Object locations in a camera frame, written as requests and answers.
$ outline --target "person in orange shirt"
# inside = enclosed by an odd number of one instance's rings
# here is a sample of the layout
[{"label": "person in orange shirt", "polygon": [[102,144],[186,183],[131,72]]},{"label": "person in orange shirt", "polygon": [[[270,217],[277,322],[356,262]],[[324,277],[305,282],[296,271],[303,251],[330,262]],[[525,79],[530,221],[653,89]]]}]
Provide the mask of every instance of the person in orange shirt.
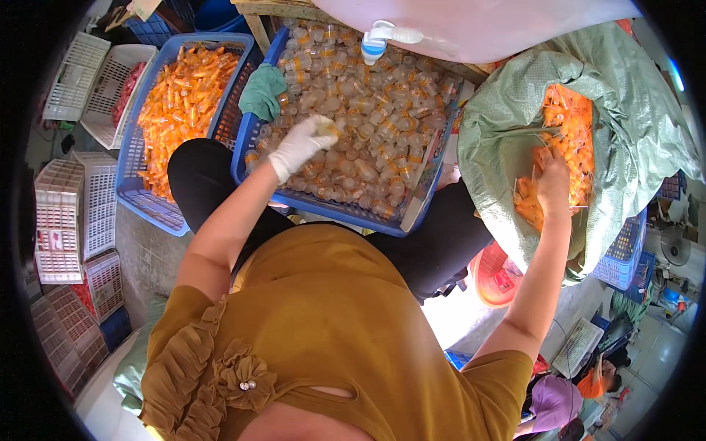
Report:
[{"label": "person in orange shirt", "polygon": [[581,396],[595,399],[605,392],[617,392],[623,385],[623,378],[615,373],[615,367],[609,362],[603,362],[603,354],[598,356],[596,366],[576,385]]}]

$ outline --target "blue plastic crate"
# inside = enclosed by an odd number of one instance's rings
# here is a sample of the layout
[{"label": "blue plastic crate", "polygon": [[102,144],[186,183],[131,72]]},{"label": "blue plastic crate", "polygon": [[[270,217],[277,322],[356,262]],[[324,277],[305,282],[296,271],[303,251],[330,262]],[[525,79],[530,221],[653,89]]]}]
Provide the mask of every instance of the blue plastic crate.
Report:
[{"label": "blue plastic crate", "polygon": [[132,332],[127,309],[124,306],[118,308],[100,324],[100,331],[103,333],[108,351],[113,352],[118,349]]},{"label": "blue plastic crate", "polygon": [[145,140],[142,135],[142,128],[137,125],[137,118],[148,93],[156,83],[157,74],[162,70],[162,67],[177,59],[179,48],[182,45],[186,49],[194,46],[205,47],[206,49],[217,49],[225,46],[226,52],[241,56],[238,66],[233,71],[233,75],[224,89],[223,96],[208,129],[208,138],[214,138],[217,127],[218,130],[222,130],[224,127],[237,127],[240,124],[241,113],[238,110],[240,93],[245,87],[250,74],[259,66],[262,60],[262,54],[259,49],[253,47],[254,44],[255,40],[252,35],[245,34],[218,32],[180,34],[169,39],[160,50],[160,53],[157,54],[130,111],[130,116],[125,125],[123,142],[120,147],[120,156],[118,157],[115,183],[116,194],[120,203],[125,205],[130,211],[175,236],[183,236],[189,230],[189,226],[184,221],[184,216],[181,214],[177,204],[169,203],[166,198],[153,196],[150,191],[143,188],[142,178],[137,174],[138,171],[145,170],[143,162]]},{"label": "blue plastic crate", "polygon": [[466,354],[465,352],[444,351],[443,354],[448,362],[453,364],[453,367],[458,370],[461,370],[473,358],[473,354]]},{"label": "blue plastic crate", "polygon": [[[186,24],[193,24],[194,14],[189,0],[163,0]],[[173,30],[161,17],[156,13],[152,14],[147,21],[142,21],[139,17],[133,17],[126,20],[123,24],[130,28],[133,34],[140,40],[142,44],[151,44],[152,46],[162,47],[167,40],[173,35],[180,32]]]},{"label": "blue plastic crate", "polygon": [[640,254],[640,261],[635,268],[635,276],[630,286],[626,290],[616,289],[616,291],[622,292],[625,297],[642,305],[642,301],[645,299],[645,290],[654,273],[656,261],[657,257],[654,254],[643,251]]},{"label": "blue plastic crate", "polygon": [[162,47],[172,35],[177,34],[157,14],[152,14],[147,21],[142,21],[139,17],[129,18],[125,26],[130,28],[140,43],[156,47]]},{"label": "blue plastic crate", "polygon": [[618,237],[591,274],[616,289],[627,289],[633,280],[646,233],[647,208],[637,216],[627,218]]},{"label": "blue plastic crate", "polygon": [[681,192],[686,190],[686,175],[679,170],[671,178],[664,178],[656,196],[660,198],[680,200]]},{"label": "blue plastic crate", "polygon": [[[265,63],[272,64],[273,66],[277,64],[277,60],[279,59],[282,50],[284,50],[285,43],[288,38],[289,30],[282,26],[280,30],[277,31],[275,39],[270,45],[270,50],[265,56]],[[458,100],[456,99],[456,101],[451,103],[451,105],[452,107],[456,107],[458,105]],[[246,177],[245,151],[256,148],[255,138],[257,138],[260,133],[260,127],[266,122],[267,121],[259,119],[255,114],[247,113],[243,115],[243,120],[240,123],[239,130],[237,130],[236,127],[232,127],[229,130],[220,131],[215,136],[215,139],[219,140],[221,143],[228,146],[234,145],[230,174],[233,176],[233,179],[238,185],[240,185]],[[432,157],[435,168],[425,170],[419,181],[417,189],[414,191],[415,197],[421,194],[424,194],[424,197],[419,198],[421,199],[422,206],[419,211],[419,215],[408,232],[402,230],[400,227],[401,222],[399,220],[384,219],[373,214],[371,211],[360,208],[357,204],[337,203],[331,200],[321,200],[311,194],[294,191],[289,188],[284,190],[276,190],[271,199],[277,203],[289,205],[290,207],[298,208],[316,215],[329,217],[348,224],[361,226],[373,231],[379,231],[391,236],[406,236],[409,232],[414,231],[421,224],[421,221],[429,208],[429,203],[431,202],[434,189],[436,188],[436,184],[441,176],[441,161],[443,159],[446,142],[451,134],[450,128],[452,124],[453,118],[449,118],[446,129],[442,133],[441,139],[439,140],[438,149]],[[410,199],[412,198],[408,196],[402,207],[408,204]]]},{"label": "blue plastic crate", "polygon": [[604,331],[606,329],[608,329],[608,324],[610,324],[610,322],[608,320],[604,319],[603,317],[601,317],[598,314],[593,315],[593,318],[591,319],[591,323],[593,323],[594,325],[596,325],[597,327],[601,328]]}]

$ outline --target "mustard yellow blouse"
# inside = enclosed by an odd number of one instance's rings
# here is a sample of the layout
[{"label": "mustard yellow blouse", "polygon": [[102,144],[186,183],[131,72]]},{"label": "mustard yellow blouse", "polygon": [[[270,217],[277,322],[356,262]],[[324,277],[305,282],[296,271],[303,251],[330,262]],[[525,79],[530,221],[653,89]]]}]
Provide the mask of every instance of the mustard yellow blouse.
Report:
[{"label": "mustard yellow blouse", "polygon": [[400,273],[362,237],[287,230],[236,286],[216,305],[178,286],[150,335],[140,419],[164,440],[235,440],[274,400],[377,441],[512,439],[532,360],[502,351],[454,369]]}]

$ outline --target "black cable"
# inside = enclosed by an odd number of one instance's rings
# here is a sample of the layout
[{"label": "black cable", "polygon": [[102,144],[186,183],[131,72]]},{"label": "black cable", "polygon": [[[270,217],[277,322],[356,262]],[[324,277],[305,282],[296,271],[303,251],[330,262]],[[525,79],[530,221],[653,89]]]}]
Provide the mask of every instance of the black cable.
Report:
[{"label": "black cable", "polygon": [[[561,326],[561,323],[559,323],[559,321],[557,321],[556,318],[551,319],[551,321],[553,321],[553,322],[555,322],[557,325],[559,325],[559,329],[561,329],[561,332],[564,334],[564,345],[563,345],[563,346],[566,346],[566,342],[568,342],[569,337],[568,337],[568,335],[566,334],[566,331],[564,330],[564,327]],[[568,358],[568,356],[566,357],[566,371],[569,373],[569,378],[568,378],[569,384],[571,384],[571,385],[573,386],[573,383],[571,382],[571,380],[573,379],[573,376],[571,376],[571,364],[569,364],[569,358]],[[572,415],[573,415],[573,388],[571,389],[571,412],[569,413],[569,416],[572,416]]]},{"label": "black cable", "polygon": [[39,130],[37,130],[37,128],[35,126],[32,126],[32,128],[35,130],[35,132],[37,132],[37,134],[40,136],[40,138],[43,139],[47,143],[53,143],[54,140],[56,139],[56,130],[57,129],[54,129],[54,135],[52,136],[52,139],[46,139],[44,136],[42,136],[42,133]]}]

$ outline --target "hand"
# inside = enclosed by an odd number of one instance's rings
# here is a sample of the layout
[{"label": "hand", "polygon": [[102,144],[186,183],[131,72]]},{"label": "hand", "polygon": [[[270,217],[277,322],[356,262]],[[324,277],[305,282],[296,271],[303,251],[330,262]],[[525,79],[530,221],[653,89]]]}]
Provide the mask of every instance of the hand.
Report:
[{"label": "hand", "polygon": [[540,157],[542,175],[539,177],[537,199],[544,217],[565,215],[569,212],[569,168],[558,151],[543,149]]},{"label": "hand", "polygon": [[268,159],[275,169],[280,185],[321,149],[328,150],[338,141],[335,135],[313,136],[319,124],[331,123],[329,118],[313,115],[292,127],[279,147]]}]

